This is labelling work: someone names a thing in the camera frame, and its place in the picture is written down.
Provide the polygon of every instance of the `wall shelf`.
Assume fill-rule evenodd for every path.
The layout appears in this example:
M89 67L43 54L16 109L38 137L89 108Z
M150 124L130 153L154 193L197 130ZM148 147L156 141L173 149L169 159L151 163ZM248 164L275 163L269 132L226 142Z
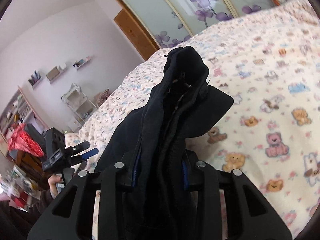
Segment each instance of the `wall shelf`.
M85 65L87 62L89 62L91 60L91 57L88 57L88 60L85 61L84 63L82 63L81 65L77 66L75 65L74 68L78 71L79 68L81 68L83 65Z
M65 67L64 69L62 69L58 75L56 75L52 80L50 80L50 84L52 84L53 82L55 82L55 81L56 81L63 73L65 73L67 70L68 70L68 67Z
M41 83L42 80L43 80L43 77L41 77L41 78L32 86L32 88L35 89L35 88Z
M74 68L78 71L79 68L81 68L83 65L85 65L87 62L89 62L91 59L87 60L86 62L82 63L81 65L79 65L78 67L75 66Z

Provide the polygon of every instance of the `sleeve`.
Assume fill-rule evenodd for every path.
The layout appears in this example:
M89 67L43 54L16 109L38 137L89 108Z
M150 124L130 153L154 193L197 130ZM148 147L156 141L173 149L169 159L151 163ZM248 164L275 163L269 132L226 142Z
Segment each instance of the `sleeve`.
M35 203L28 209L28 212L35 217L39 218L44 210L50 205L53 201L50 190L45 190L41 192L40 201Z

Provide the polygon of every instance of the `wooden cabinet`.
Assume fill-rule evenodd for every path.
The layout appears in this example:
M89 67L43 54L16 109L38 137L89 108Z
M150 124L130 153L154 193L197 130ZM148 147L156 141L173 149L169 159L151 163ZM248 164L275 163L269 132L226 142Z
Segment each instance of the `wooden cabinet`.
M15 163L27 174L28 178L34 180L38 184L40 190L49 188L48 179L51 175L42 170L42 162L39 158L19 150Z
M123 9L115 17L114 21L128 37L144 60L155 53L159 47L151 35L132 12L123 5Z

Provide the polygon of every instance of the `metal screw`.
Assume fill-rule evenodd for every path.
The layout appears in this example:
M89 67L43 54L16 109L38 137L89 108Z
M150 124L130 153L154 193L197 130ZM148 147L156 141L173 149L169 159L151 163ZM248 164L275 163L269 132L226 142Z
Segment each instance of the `metal screw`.
M242 171L239 170L239 169L234 169L233 170L233 174L236 175L236 176L240 176L242 174Z
M115 168L117 168L117 169L121 169L123 166L124 166L124 163L122 163L122 162L115 163Z
M203 161L198 161L196 164L197 164L197 166L198 166L199 168L205 167L205 162L203 162Z
M85 177L88 174L88 172L86 170L82 170L78 172L78 176L79 177Z

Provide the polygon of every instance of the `bedspread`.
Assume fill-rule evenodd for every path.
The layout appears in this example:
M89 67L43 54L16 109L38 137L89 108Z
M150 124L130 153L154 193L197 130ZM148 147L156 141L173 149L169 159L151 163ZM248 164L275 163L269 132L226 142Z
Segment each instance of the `bedspread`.
M209 84L234 98L187 147L216 169L240 168L296 236L320 201L320 24L312 7L293 0L213 25L186 45L208 66ZM102 154L117 125L161 81L169 50L132 71L78 134L66 135L67 146L87 140ZM99 157L90 159L90 172Z

